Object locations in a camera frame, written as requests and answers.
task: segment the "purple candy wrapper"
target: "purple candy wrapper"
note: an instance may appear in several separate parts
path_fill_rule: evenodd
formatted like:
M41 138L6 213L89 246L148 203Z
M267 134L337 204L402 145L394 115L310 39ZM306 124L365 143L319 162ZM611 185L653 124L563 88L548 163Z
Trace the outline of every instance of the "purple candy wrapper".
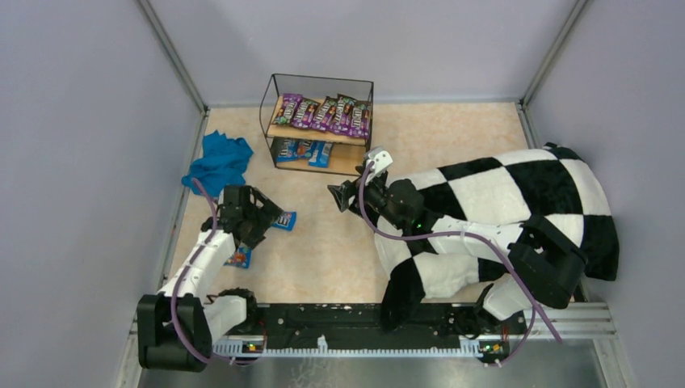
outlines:
M368 123L368 109L370 109L370 105L367 101L357 101L357 103L355 103L355 106L352 107L350 132L347 136L364 137L364 124Z
M313 99L302 99L300 105L297 106L295 116L290 121L290 125L295 128L306 129L312 124L314 113L319 107L319 103Z
M369 127L371 126L371 115L373 113L373 103L368 102L364 113L362 115L362 129L364 130L364 139L368 139Z
M309 125L311 129L316 129L325 132L330 129L335 117L335 107L338 105L338 100L333 97L326 96L326 99L317 109L312 124Z
M335 117L331 131L337 135L350 134L350 122L352 118L352 107L355 106L356 99L346 95L338 95L338 104L335 107Z
M302 101L302 95L294 95L293 93L283 94L283 103L280 105L272 124L286 125L290 124L292 117L295 115L297 105Z

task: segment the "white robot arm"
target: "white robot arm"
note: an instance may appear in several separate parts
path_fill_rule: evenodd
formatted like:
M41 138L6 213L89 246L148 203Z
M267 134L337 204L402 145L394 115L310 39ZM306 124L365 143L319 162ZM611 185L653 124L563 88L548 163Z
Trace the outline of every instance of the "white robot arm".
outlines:
M488 246L475 238L466 238L466 234L479 234L489 239L502 253L508 256L510 253L509 246L518 241L521 234L524 233L521 223L495 226L461 221L449 216L441 217L433 225L432 230L434 232L454 231L460 233L457 236L428 238L436 253L461 253L500 264L502 263L501 259ZM511 275L503 276L495 281L494 286L485 295L483 301L483 308L500 321L530 307L530 301Z
M250 186L227 186L220 202L181 268L138 302L138 360L144 368L199 372L212 345L250 316L254 296L244 289L219 293L207 308L202 301L226 260L239 247L257 247L283 210Z
M201 301L207 297L209 286L226 260L237 249L233 240L233 234L220 231L215 233L209 242L205 242L210 233L212 232L209 230L200 233L197 243L186 261L183 262L181 268L157 294L171 298L174 287L177 283L180 283L177 295L192 295ZM194 262L191 263L191 259L199 249L202 249L202 251L197 255ZM185 267L190 269L181 278ZM245 321L247 318L247 301L244 297L238 295L220 296L204 309L204 316L207 319L212 344L214 344L224 333Z

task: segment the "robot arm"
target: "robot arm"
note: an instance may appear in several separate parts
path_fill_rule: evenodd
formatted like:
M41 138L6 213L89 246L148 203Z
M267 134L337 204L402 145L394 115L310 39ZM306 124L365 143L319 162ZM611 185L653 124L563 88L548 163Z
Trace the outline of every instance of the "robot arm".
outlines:
M170 323L174 291L183 332L205 358L215 342L247 319L250 293L244 290L224 291L207 308L202 301L225 261L239 247L254 249L283 210L250 186L227 186L220 202L217 229L210 230L209 218L176 274L138 302L138 359L144 368L199 372L206 365L190 354Z
M425 208L421 193L408 179L386 187L387 169L392 164L387 151L376 148L364 159L359 172L365 171L371 161L373 165L364 182L363 204L357 198L361 178L328 187L341 211L349 209L361 216L361 206L364 206L366 213L371 211L385 218L406 236L438 234L428 238L436 253L462 253L501 263L500 256L482 241L484 238L508 257L538 302L560 309L568 306L587 258L547 219L532 216L525 222L486 225L432 212ZM512 276L504 276L486 292L479 302L498 320L531 306Z

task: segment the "candy bar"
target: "candy bar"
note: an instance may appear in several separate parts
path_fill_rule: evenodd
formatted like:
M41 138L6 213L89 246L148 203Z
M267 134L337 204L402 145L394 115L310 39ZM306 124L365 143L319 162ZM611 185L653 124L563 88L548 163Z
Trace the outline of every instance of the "candy bar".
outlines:
M296 220L297 212L283 212L283 214L280 215L278 220L274 221L274 223L271 224L271 226L277 229L287 230L289 232L292 230L292 228L295 227Z
M366 103L366 108L362 115L362 130L364 131L364 139L368 139L369 131L371 130L371 114L373 111L373 104L371 102Z
M333 124L333 117L335 116L335 107L337 104L337 99L326 96L326 99L317 109L309 127L322 132L329 130L330 126Z
M317 146L314 149L312 158L309 160L309 165L311 167L328 167L330 149L333 148L333 143L325 143L323 141L317 141Z
M316 141L314 140L300 140L297 144L297 158L298 159L309 159L312 157L314 152L314 147L316 147Z
M312 124L314 113L317 110L319 103L313 99L302 99L300 105L297 106L295 116L292 118L290 125L295 128L306 129Z
M352 117L352 107L355 106L356 99L346 95L338 95L338 104L335 107L335 117L331 130L338 135L347 135L350 132L350 121Z
M252 250L248 247L238 247L238 249L229 257L224 265L231 267L239 267L247 269L250 267L252 260Z
M274 117L273 124L286 125L290 124L292 116L295 114L297 105L302 101L302 95L294 95L292 93L283 94L283 103L280 105L276 117Z
M357 101L352 107L352 114L350 119L350 137L364 137L364 114L368 118L369 104L367 101Z
M276 155L276 162L290 162L292 160L297 160L297 140L284 139L279 153Z

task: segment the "blue candy wrapper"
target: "blue candy wrapper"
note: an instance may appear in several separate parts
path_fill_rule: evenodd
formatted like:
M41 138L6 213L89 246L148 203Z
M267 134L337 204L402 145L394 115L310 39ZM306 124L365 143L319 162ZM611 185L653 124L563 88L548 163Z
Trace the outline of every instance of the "blue candy wrapper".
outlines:
M276 155L276 162L290 162L297 160L297 140L285 139L280 146L278 155Z
M297 220L297 212L283 212L279 219L276 220L271 226L287 230L288 232L295 227L295 221Z
M247 269L250 267L250 259L252 259L252 250L248 247L239 247L235 255L229 257L224 265Z
M333 143L325 143L323 141L317 141L316 147L314 147L314 152L312 158L309 160L309 165L311 167L328 167L328 161L330 156L330 149L333 148Z
M298 159L310 159L314 152L314 147L316 146L314 140L300 140L297 143L297 158Z

